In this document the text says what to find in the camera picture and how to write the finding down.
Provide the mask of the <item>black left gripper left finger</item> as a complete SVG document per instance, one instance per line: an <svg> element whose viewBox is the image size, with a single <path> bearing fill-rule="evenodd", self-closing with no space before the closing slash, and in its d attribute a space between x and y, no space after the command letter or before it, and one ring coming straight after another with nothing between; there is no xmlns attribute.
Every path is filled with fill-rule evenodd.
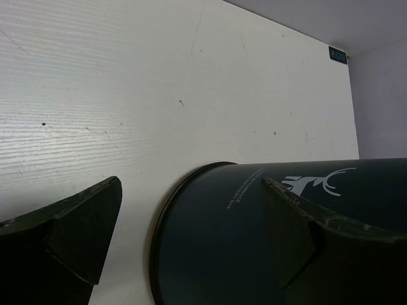
<svg viewBox="0 0 407 305"><path fill-rule="evenodd" d="M122 201L112 176L1 222L1 304L88 304Z"/></svg>

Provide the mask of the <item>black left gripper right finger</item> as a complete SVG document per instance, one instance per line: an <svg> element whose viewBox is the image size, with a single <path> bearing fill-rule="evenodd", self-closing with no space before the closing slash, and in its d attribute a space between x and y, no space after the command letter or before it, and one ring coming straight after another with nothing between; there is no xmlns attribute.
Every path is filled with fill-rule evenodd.
<svg viewBox="0 0 407 305"><path fill-rule="evenodd" d="M405 304L406 235L367 225L261 182L262 209L287 304Z"/></svg>

